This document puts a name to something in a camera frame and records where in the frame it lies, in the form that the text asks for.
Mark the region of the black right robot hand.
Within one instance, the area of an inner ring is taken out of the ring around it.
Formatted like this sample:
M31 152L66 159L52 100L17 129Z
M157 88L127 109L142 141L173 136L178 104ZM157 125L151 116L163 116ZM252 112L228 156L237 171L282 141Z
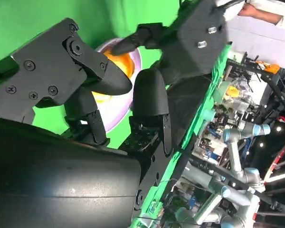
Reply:
M160 72L131 82L78 29L66 18L0 60L0 228L128 228L169 163ZM119 149L93 92L133 92Z

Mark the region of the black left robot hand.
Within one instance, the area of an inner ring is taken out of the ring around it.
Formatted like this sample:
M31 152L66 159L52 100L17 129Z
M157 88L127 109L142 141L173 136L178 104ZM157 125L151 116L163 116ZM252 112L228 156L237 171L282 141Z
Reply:
M228 7L228 3L219 6L213 0L186 0L169 26L139 24L134 33L112 47L111 53L117 56L140 46L159 49L162 55L154 66L167 85L210 74L227 44L224 13Z

